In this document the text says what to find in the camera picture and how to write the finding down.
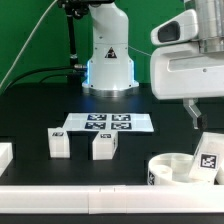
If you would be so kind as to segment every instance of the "white paper mat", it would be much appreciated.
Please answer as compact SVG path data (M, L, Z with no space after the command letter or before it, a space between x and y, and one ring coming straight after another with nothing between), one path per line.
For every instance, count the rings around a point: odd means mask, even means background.
M149 114L70 113L63 129L66 131L154 132Z

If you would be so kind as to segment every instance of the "white cable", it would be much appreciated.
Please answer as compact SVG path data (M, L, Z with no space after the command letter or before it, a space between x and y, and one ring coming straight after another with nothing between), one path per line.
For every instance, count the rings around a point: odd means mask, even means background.
M3 87L4 83L6 82L6 80L8 79L8 77L10 76L10 74L12 73L14 67L16 66L17 62L19 61L21 55L23 54L24 50L26 49L27 45L29 44L30 40L32 39L33 35L35 34L36 30L38 29L38 27L40 26L41 22L43 21L43 19L46 17L46 15L48 14L48 12L51 10L51 8L53 8L54 4L57 2L57 0L54 0L50 6L47 8L47 10L44 12L44 14L41 16L41 18L39 19L38 23L36 24L36 26L34 27L33 31L31 32L30 36L28 37L27 41L25 42L25 44L23 45L22 49L20 50L18 56L16 57L15 61L13 62L11 68L9 69L9 71L6 73L4 79L2 80L1 84L0 84L0 90Z
M134 47L132 47L132 46L128 46L130 49L132 49L132 50L134 50L134 51L137 51L138 53L141 53L141 54L144 54L144 55L146 55L146 56L149 56L149 57L151 57L152 55L151 54L148 54L148 53L146 53L146 52L144 52L144 51L140 51L140 50L138 50L138 49L136 49L136 48L134 48Z

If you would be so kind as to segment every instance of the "metal bracket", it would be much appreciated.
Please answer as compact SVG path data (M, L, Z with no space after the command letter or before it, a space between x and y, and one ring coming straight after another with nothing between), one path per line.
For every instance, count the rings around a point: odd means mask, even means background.
M193 118L194 129L204 130L207 128L207 115L202 115L197 108L198 99L183 99L184 108Z

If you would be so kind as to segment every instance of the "warning label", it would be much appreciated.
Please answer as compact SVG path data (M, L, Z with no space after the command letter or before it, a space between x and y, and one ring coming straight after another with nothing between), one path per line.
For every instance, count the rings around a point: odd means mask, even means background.
M115 54L114 49L112 47L108 51L108 53L105 56L105 58L117 58L117 55Z

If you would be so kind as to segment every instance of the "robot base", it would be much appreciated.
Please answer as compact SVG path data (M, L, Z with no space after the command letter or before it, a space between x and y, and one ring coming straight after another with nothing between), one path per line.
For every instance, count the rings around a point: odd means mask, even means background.
M100 89L94 89L92 87L89 87L88 85L85 85L83 83L83 93L90 94L94 96L100 96L100 97L123 97L128 95L134 95L138 93L139 90L139 84L136 82L136 85L134 87L131 87L129 89L124 90L100 90Z

